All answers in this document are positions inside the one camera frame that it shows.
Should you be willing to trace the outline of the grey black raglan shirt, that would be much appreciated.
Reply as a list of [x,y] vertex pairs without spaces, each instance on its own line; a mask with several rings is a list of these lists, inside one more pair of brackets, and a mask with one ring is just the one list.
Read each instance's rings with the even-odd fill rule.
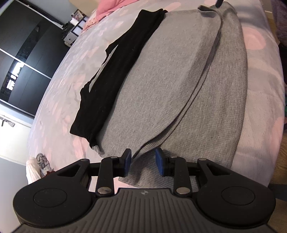
[[132,151],[122,182],[171,187],[155,149],[195,162],[230,167],[241,135],[247,95],[247,53],[241,24],[220,7],[149,12],[109,45],[95,76],[81,89],[70,133],[102,157]]

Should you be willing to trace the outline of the white bedside table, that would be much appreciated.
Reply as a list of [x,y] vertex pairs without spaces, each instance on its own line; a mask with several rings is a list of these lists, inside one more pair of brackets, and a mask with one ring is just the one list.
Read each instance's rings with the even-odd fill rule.
[[66,46],[71,47],[73,45],[78,36],[80,36],[88,19],[88,16],[84,16],[80,20],[72,17],[72,19],[64,25],[62,39]]

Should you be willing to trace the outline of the beige padded headboard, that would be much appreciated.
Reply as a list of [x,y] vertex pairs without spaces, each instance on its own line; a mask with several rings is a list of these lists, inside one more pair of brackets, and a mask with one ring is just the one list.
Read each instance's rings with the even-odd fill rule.
[[89,9],[96,9],[99,5],[98,0],[69,0],[71,4],[73,4],[78,9],[80,8],[89,8]]

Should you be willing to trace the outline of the white door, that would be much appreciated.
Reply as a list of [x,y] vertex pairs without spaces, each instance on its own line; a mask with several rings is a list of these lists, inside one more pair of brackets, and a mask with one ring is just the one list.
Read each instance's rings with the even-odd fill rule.
[[1,158],[20,165],[29,159],[28,136],[33,119],[1,103]]

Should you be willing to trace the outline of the floral pink pillow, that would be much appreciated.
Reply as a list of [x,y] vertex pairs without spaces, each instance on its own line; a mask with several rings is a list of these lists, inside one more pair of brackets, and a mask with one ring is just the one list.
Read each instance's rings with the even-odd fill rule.
[[98,19],[96,12],[94,12],[89,19],[87,20],[87,22],[85,23],[83,29],[82,29],[82,33],[84,33],[86,30],[88,30],[90,27],[92,27],[93,25],[97,24],[100,20]]

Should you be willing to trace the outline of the black sliding wardrobe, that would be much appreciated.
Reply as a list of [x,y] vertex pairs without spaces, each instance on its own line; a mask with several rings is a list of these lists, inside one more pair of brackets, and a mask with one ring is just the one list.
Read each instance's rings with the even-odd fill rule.
[[1,102],[34,116],[68,50],[58,26],[12,1],[1,14]]

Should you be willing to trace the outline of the white knit garment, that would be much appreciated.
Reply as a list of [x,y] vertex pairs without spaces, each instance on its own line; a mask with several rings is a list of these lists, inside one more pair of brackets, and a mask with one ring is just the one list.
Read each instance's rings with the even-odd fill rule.
[[26,177],[28,180],[28,184],[31,184],[41,179],[40,166],[35,158],[26,161]]

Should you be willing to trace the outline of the pink dotted bed sheet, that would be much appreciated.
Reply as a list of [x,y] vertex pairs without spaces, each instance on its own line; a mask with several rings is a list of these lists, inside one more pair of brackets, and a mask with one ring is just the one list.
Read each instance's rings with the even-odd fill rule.
[[[284,124],[284,81],[279,51],[261,1],[231,1],[240,20],[248,59],[243,129],[232,170],[263,185],[273,176]],[[120,8],[75,41],[50,81],[29,135],[29,155],[43,153],[54,169],[100,156],[86,139],[70,134],[80,90],[97,72],[110,43],[126,32],[142,10],[211,6],[214,1],[137,1]]]

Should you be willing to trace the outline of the grey checked garment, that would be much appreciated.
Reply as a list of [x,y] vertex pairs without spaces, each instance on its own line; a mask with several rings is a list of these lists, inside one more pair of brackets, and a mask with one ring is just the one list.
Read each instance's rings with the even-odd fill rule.
[[40,167],[40,175],[42,178],[54,172],[50,166],[50,162],[44,154],[39,153],[36,156],[36,161]]

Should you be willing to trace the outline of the photo frame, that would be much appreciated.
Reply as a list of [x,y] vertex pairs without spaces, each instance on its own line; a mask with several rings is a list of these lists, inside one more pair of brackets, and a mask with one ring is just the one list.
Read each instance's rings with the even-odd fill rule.
[[80,10],[76,10],[72,17],[77,21],[80,21],[84,16],[85,15]]

